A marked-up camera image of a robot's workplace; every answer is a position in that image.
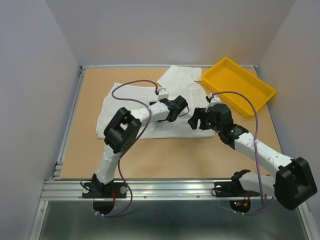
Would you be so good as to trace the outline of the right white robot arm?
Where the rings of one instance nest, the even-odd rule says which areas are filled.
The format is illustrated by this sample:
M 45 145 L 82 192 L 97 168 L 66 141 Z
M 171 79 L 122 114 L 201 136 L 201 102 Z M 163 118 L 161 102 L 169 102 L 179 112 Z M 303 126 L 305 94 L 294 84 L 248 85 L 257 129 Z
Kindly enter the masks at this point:
M 216 103 L 195 108 L 187 121 L 193 130 L 213 130 L 220 140 L 265 168 L 270 175 L 258 175 L 248 169 L 237 171 L 231 181 L 215 189 L 217 196 L 241 196 L 256 192 L 270 196 L 286 209 L 294 210 L 318 192 L 309 163 L 292 158 L 255 139 L 246 128 L 235 124 L 229 107 Z

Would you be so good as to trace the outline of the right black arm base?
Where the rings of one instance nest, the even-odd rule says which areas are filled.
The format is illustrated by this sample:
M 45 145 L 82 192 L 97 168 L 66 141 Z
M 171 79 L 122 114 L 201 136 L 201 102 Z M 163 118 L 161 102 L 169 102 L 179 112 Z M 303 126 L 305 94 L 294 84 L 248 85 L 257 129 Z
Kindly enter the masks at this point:
M 232 181 L 215 182 L 211 194 L 218 198 L 260 196 L 257 192 L 244 190 L 239 183 L 234 183 Z

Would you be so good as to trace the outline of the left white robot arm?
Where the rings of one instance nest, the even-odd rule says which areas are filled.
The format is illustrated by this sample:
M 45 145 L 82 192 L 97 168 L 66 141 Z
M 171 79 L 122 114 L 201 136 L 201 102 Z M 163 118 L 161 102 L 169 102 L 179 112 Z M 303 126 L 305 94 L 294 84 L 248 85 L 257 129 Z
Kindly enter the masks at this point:
M 137 141 L 138 134 L 150 123 L 174 122 L 187 107 L 186 99 L 179 95 L 174 100 L 163 98 L 136 110 L 120 108 L 103 131 L 104 152 L 100 166 L 91 178 L 90 189 L 100 197 L 108 196 L 118 162 Z

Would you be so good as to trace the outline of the white long sleeve shirt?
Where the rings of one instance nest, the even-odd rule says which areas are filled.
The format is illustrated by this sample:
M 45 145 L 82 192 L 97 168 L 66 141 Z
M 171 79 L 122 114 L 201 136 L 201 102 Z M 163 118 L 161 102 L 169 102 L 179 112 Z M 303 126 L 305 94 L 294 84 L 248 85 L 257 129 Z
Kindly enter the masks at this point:
M 139 139 L 212 137 L 211 129 L 192 129 L 188 124 L 192 112 L 206 110 L 207 105 L 204 89 L 172 65 L 151 87 L 116 83 L 104 98 L 96 134 L 104 139 L 116 114 L 125 111 L 129 119 L 121 117 L 115 127 L 120 132 L 133 127 L 140 132 Z

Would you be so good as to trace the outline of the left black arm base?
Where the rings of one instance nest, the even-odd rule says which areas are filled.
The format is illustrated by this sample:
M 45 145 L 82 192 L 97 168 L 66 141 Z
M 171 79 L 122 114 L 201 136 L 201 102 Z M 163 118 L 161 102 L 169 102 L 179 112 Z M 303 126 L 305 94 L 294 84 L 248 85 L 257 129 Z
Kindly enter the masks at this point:
M 97 189 L 92 182 L 80 183 L 82 187 L 82 198 L 84 199 L 125 199 L 127 187 L 123 182 L 111 182 L 102 189 Z

